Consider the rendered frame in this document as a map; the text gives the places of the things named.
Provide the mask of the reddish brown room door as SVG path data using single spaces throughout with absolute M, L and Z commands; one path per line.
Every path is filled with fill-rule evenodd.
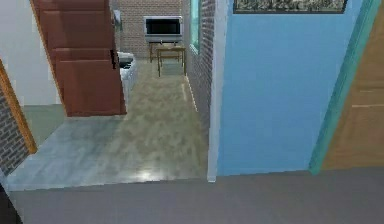
M 110 0 L 30 2 L 66 115 L 124 115 Z

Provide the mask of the teal framed window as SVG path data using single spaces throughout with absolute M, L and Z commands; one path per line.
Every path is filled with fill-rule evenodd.
M 200 2 L 190 0 L 190 44 L 196 54 L 200 50 Z

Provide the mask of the brown wooden table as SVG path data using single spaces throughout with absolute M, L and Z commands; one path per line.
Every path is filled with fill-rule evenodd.
M 184 46 L 159 47 L 156 49 L 158 76 L 161 76 L 161 67 L 164 58 L 175 58 L 182 63 L 183 74 L 187 75 L 186 48 Z

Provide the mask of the dark wooden television stand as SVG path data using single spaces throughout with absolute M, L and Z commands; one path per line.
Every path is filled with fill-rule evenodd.
M 179 42 L 149 42 L 148 43 L 148 58 L 150 62 L 153 62 L 154 59 L 157 58 L 157 49 L 158 48 L 183 48 L 183 45 L 181 45 Z M 178 61 L 184 60 L 184 53 L 179 50 L 176 51 L 173 54 L 164 55 L 164 58 L 174 58 Z

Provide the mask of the silver television set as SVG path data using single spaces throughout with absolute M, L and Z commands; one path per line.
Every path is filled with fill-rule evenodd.
M 183 39 L 181 16 L 144 16 L 144 37 L 147 42 L 180 42 Z

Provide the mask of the dark framed wall picture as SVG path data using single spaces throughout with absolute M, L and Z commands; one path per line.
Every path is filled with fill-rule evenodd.
M 343 14 L 348 0 L 234 0 L 234 14 Z

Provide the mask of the light tan room door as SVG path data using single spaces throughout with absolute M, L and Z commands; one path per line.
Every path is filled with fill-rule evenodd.
M 384 166 L 384 1 L 364 0 L 310 168 Z

